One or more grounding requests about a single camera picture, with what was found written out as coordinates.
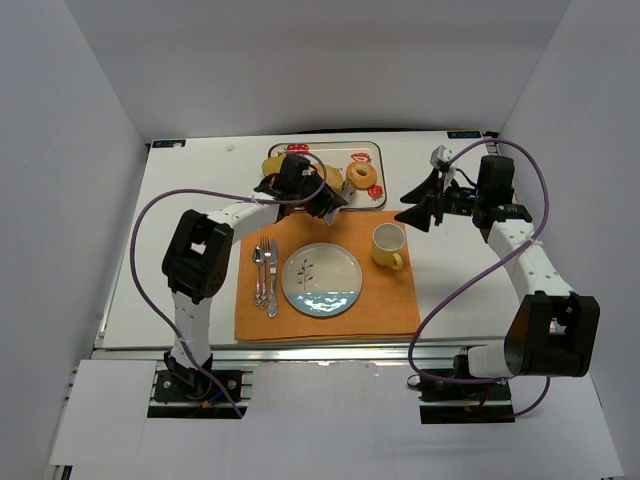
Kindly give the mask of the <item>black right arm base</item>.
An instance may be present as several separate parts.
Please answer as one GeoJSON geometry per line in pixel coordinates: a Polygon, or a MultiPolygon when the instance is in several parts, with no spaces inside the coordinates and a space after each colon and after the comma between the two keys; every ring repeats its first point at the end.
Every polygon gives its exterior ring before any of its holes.
{"type": "Polygon", "coordinates": [[[419,393],[423,425],[499,424],[515,421],[507,384],[458,385],[412,374],[407,387],[419,393]]]}

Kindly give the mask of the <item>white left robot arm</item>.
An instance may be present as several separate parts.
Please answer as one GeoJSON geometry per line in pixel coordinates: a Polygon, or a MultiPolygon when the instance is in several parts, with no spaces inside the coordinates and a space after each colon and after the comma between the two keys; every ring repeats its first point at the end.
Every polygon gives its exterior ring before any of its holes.
{"type": "Polygon", "coordinates": [[[174,303],[174,345],[164,356],[172,376],[191,390],[212,382],[209,344],[213,297],[223,286],[233,245],[298,208],[323,218],[347,205],[329,185],[329,167],[304,154],[286,154],[277,172],[266,175],[254,196],[209,214],[184,212],[161,270],[174,303]]]}

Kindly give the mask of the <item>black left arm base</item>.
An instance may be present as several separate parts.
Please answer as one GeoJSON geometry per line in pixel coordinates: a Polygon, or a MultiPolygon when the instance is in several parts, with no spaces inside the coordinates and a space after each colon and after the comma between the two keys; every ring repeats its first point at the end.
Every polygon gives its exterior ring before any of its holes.
{"type": "MultiPolygon", "coordinates": [[[[226,388],[238,410],[245,414],[252,396],[253,372],[233,369],[217,370],[214,374],[226,388]]],[[[210,379],[205,379],[203,389],[191,391],[165,366],[156,368],[147,417],[189,420],[240,419],[224,393],[210,379]]]]}

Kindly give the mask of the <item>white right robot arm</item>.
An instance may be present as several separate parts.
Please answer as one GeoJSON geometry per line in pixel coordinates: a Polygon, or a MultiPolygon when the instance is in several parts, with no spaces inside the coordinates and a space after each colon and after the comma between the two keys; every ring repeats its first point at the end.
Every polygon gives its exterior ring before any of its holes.
{"type": "Polygon", "coordinates": [[[600,307],[561,277],[535,238],[532,217],[515,202],[511,158],[485,155],[469,187],[454,179],[451,152],[438,147],[425,181],[401,199],[396,220],[423,232],[444,215],[471,217],[499,257],[520,306],[499,344],[472,346],[454,363],[453,382],[482,384],[520,375],[582,377],[590,367],[600,307]]]}

